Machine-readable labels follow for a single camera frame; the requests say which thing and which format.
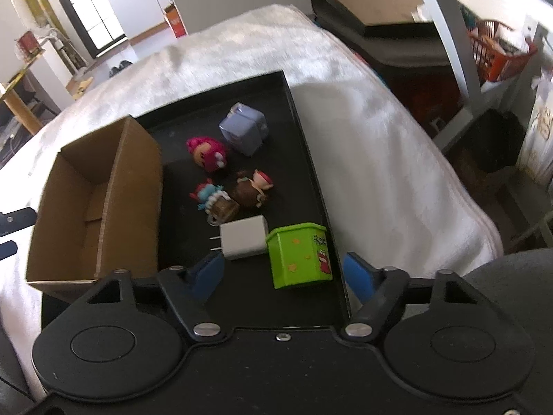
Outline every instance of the white cloth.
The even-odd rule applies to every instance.
[[[338,252],[413,276],[467,273],[502,254],[493,223],[430,138],[344,44],[290,7],[269,6],[182,38],[66,109],[0,170],[0,211],[37,209],[56,152],[126,114],[283,69],[292,89]],[[25,284],[32,228],[0,266],[0,313],[32,392],[38,291]]]

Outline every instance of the brown toy figure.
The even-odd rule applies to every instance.
[[[265,191],[273,188],[273,181],[264,172],[255,170],[252,179],[246,172],[238,172],[237,185],[231,198],[243,208],[260,208],[267,200]]]

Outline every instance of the wooden table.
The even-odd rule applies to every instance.
[[[14,90],[15,86],[23,79],[30,66],[40,57],[35,56],[17,73],[17,75],[8,83],[7,86],[0,84],[0,102],[5,102],[14,117],[29,131],[32,135],[37,134],[44,126],[40,120],[31,112],[25,103],[19,98]]]

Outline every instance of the floor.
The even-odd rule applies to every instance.
[[[118,67],[121,61],[129,61],[133,64],[144,59],[163,48],[175,44],[177,41],[172,29],[167,28],[159,33],[144,39],[136,45],[130,45],[128,42],[116,47],[115,54],[107,52],[104,56],[99,57],[96,63],[90,67],[90,70],[81,78],[82,81],[93,76],[94,81],[87,89],[91,89],[106,82],[110,78],[110,70],[112,67]]]

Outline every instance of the cardboard box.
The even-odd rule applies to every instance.
[[[63,147],[40,201],[27,282],[72,302],[115,269],[156,274],[161,186],[159,145],[132,117]]]

